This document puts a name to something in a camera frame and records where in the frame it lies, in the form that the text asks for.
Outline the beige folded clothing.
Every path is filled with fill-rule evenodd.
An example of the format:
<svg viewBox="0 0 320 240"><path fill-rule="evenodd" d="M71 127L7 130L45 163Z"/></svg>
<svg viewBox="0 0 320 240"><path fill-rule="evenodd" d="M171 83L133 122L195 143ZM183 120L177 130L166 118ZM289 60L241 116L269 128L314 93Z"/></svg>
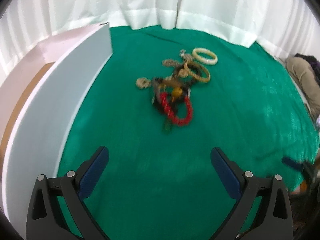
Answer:
<svg viewBox="0 0 320 240"><path fill-rule="evenodd" d="M310 63L301 57L289 57L286 69L308 101L312 119L319 116L319 84Z"/></svg>

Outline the dark purple clothing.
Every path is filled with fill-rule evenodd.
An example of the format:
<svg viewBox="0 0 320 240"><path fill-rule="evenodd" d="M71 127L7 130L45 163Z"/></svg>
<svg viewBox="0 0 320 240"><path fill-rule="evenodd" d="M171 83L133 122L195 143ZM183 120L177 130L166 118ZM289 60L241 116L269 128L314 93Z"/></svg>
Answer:
<svg viewBox="0 0 320 240"><path fill-rule="evenodd" d="M295 57L303 58L311 65L314 72L319 72L319 61L314 56L308 56L308 55L296 53Z"/></svg>

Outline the white cardboard box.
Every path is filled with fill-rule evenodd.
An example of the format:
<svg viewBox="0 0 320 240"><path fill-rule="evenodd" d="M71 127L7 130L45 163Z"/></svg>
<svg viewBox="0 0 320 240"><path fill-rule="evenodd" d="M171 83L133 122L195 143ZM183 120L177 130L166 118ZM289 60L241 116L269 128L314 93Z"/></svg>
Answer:
<svg viewBox="0 0 320 240"><path fill-rule="evenodd" d="M40 42L1 83L3 211L21 237L35 180L57 175L73 121L111 55L108 23L88 25Z"/></svg>

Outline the green patterned table cloth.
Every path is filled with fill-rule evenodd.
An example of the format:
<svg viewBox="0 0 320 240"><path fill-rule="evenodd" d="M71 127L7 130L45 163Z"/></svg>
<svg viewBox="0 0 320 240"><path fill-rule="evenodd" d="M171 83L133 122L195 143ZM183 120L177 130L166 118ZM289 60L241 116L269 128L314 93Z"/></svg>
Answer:
<svg viewBox="0 0 320 240"><path fill-rule="evenodd" d="M211 165L214 147L256 176L279 174L289 190L300 184L282 157L313 161L319 136L286 69L259 44L160 26L110 33L113 55L78 111L58 171L108 148L110 161L85 201L108 237L208 239L234 205ZM169 76L162 61L196 47L218 62L209 83L191 88L190 124L170 126L136 80Z"/></svg>

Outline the white jade bangle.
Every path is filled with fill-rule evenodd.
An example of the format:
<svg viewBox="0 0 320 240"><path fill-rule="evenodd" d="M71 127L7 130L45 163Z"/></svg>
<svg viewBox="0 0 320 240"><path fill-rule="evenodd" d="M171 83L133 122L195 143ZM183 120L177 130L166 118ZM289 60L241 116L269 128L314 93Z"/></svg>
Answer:
<svg viewBox="0 0 320 240"><path fill-rule="evenodd" d="M217 55L206 48L194 48L192 51L194 59L206 65L215 65L218 62Z"/></svg>

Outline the gold chain bangle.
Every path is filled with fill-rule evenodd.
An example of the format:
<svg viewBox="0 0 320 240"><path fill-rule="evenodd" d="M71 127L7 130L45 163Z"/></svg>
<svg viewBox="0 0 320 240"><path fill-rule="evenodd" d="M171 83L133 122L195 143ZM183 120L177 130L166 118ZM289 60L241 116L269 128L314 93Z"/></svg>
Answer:
<svg viewBox="0 0 320 240"><path fill-rule="evenodd" d="M209 70L202 64L195 61L187 61L184 64L184 69L192 78L202 83L208 83L211 79Z"/></svg>

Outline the white curtain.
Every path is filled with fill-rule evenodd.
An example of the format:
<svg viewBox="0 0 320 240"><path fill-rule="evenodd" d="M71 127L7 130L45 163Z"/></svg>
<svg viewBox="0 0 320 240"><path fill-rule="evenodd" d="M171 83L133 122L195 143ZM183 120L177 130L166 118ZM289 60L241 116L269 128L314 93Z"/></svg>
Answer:
<svg viewBox="0 0 320 240"><path fill-rule="evenodd" d="M200 30L276 57L319 55L319 23L304 0L12 0L1 15L1 66L50 36L104 22Z"/></svg>

